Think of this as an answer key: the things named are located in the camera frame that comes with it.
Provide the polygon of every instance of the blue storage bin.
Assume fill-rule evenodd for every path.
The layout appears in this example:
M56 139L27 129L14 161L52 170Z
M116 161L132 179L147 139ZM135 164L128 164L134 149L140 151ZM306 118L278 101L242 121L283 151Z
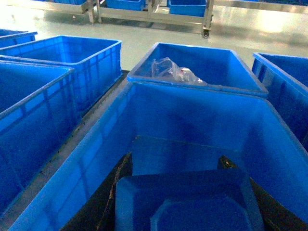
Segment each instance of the blue storage bin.
M107 7L123 10L142 11L146 0L106 0Z
M253 72L273 104L308 150L308 58L255 53Z
M200 227L209 231L263 231L248 175L239 169L225 170L122 178L116 186L115 231L200 230ZM215 215L218 224L209 225Z
M203 17L206 0L169 0L171 14Z
M53 0L53 2L55 3L73 4L73 5L81 5L86 1L87 0Z
M37 32L0 29L0 48L35 41Z
M179 67L189 68L198 78L208 83L176 82L152 77L152 63L169 57ZM128 74L129 81L164 82L186 87L228 91L266 98L268 91L238 54L231 50L156 43Z
M133 175L217 169L225 154L308 222L307 152L268 101L129 82L10 230L58 230L128 152Z
M0 59L73 67L74 92L83 115L122 75L121 41L57 36L0 49Z
M1 213L80 122L72 71L0 61Z

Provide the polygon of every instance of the gray floor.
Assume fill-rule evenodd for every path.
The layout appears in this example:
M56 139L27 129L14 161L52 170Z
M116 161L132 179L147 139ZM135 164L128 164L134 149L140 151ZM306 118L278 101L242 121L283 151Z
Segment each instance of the gray floor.
M119 39L122 46L122 68L130 70L156 42L171 42L198 46L232 49L239 53L248 66L253 64L253 52L308 56L308 15L267 12L228 7L214 7L212 31L203 39L200 29L163 24L104 19L104 24L91 25L87 15L72 15L0 6L0 27L37 30L37 39L56 35L73 35ZM78 143L102 113L102 104L86 120L71 143ZM51 164L31 185L2 219L0 230L7 230L58 166L73 150L74 145L61 149Z

